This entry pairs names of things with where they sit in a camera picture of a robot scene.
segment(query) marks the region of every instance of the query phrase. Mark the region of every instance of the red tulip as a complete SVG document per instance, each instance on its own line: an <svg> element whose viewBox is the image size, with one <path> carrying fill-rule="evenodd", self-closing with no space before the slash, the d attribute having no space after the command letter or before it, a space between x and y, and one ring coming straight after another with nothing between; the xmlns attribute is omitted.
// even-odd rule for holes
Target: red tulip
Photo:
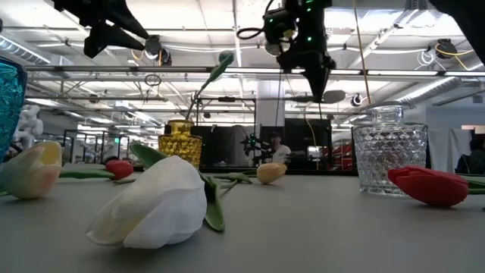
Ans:
<svg viewBox="0 0 485 273"><path fill-rule="evenodd" d="M129 177L133 172L133 166L124 160L110 160L106 163L106 171L114 174L112 180L120 180Z"/></svg>
<svg viewBox="0 0 485 273"><path fill-rule="evenodd" d="M387 176L404 193L430 206L454 206L468 195L465 179L443 171L409 166L390 170Z"/></svg>

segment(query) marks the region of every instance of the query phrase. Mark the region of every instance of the white tulip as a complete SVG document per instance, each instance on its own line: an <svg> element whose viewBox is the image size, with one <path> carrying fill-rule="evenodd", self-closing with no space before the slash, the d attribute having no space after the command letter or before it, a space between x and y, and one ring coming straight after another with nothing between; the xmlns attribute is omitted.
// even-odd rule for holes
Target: white tulip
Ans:
<svg viewBox="0 0 485 273"><path fill-rule="evenodd" d="M61 169L61 145L41 142L0 166L0 185L19 199L44 197Z"/></svg>
<svg viewBox="0 0 485 273"><path fill-rule="evenodd" d="M163 159L110 201L86 235L100 245L141 249L183 242L202 226L204 185L190 163L178 156Z"/></svg>

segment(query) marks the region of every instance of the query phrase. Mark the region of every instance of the gray table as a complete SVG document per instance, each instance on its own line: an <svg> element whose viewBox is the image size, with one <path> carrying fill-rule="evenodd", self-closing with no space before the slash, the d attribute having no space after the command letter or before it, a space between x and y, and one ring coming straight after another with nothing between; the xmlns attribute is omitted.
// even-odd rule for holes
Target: gray table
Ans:
<svg viewBox="0 0 485 273"><path fill-rule="evenodd" d="M123 186L58 184L48 198L0 198L0 272L484 272L485 197L456 209L362 195L353 177L286 176L224 197L225 234L206 227L158 250L84 235Z"/></svg>

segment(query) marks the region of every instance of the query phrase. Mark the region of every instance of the glass vase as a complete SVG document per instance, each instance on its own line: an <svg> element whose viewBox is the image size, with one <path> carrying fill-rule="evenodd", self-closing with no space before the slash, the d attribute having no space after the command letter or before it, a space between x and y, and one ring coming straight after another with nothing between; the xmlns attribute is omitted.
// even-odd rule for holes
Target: glass vase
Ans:
<svg viewBox="0 0 485 273"><path fill-rule="evenodd" d="M178 155L188 161L194 167L199 168L202 151L202 138L190 135L192 121L173 120L169 121L171 134L158 137L158 149L165 155Z"/></svg>
<svg viewBox="0 0 485 273"><path fill-rule="evenodd" d="M17 128L26 87L23 66L0 57L0 163Z"/></svg>
<svg viewBox="0 0 485 273"><path fill-rule="evenodd" d="M408 103L370 105L372 125L354 127L358 179L363 193L405 195L387 177L390 169L426 165L427 126L403 122Z"/></svg>

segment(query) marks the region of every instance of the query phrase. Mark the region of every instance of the gold vase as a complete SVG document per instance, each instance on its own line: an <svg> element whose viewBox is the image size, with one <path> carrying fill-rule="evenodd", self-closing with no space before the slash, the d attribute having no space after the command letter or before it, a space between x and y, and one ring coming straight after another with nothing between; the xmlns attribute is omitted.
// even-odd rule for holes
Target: gold vase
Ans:
<svg viewBox="0 0 485 273"><path fill-rule="evenodd" d="M178 155L194 167L199 168L202 138L190 135L190 128L194 126L194 123L173 120L168 121L168 124L172 128L172 132L158 137L158 150L165 155Z"/></svg>

